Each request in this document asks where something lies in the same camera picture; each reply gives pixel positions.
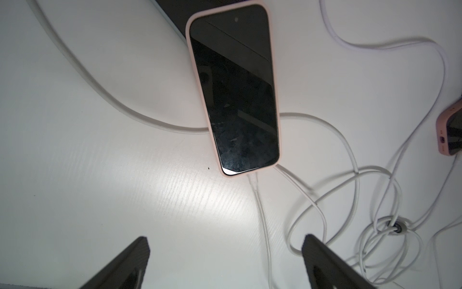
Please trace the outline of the phone with salmon pink case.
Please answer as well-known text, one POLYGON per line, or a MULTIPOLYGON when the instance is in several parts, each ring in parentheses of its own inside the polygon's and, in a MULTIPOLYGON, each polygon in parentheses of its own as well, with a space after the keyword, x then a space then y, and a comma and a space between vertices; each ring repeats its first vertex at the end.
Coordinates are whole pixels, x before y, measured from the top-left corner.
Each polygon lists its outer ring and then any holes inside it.
POLYGON ((462 150, 462 100, 444 110, 436 120, 437 143, 442 155, 453 156, 462 150))

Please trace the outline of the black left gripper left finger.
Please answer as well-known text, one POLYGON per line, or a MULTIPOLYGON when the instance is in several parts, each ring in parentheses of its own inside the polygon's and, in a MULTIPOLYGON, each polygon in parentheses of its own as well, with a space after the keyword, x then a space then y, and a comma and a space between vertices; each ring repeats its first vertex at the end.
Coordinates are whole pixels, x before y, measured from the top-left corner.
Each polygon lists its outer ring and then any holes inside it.
POLYGON ((138 237, 81 289, 140 289, 150 257, 147 237, 138 237))

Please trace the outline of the phone with light pink case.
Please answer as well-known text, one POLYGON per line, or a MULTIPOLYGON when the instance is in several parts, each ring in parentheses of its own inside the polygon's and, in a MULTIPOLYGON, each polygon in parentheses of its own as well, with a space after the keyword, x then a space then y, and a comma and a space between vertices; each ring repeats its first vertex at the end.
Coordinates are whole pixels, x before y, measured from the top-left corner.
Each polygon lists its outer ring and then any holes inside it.
POLYGON ((193 14, 185 29, 221 173, 275 166, 281 155, 270 13, 242 1, 193 14))

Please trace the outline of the phone with grey-blue case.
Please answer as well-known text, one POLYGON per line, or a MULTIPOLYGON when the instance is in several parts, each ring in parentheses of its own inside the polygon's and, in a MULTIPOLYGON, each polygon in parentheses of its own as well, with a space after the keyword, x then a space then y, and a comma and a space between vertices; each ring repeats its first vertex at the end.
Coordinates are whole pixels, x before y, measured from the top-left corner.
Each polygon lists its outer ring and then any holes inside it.
POLYGON ((193 14, 239 3, 240 0, 151 0, 150 2, 186 43, 186 23, 193 14))

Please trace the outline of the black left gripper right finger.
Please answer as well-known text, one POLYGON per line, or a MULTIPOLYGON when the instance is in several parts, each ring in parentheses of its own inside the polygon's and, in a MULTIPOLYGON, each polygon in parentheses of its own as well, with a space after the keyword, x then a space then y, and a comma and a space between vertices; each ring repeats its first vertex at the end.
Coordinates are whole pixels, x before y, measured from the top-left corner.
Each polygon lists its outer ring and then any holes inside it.
POLYGON ((307 235, 302 257, 313 289, 374 289, 314 235, 307 235))

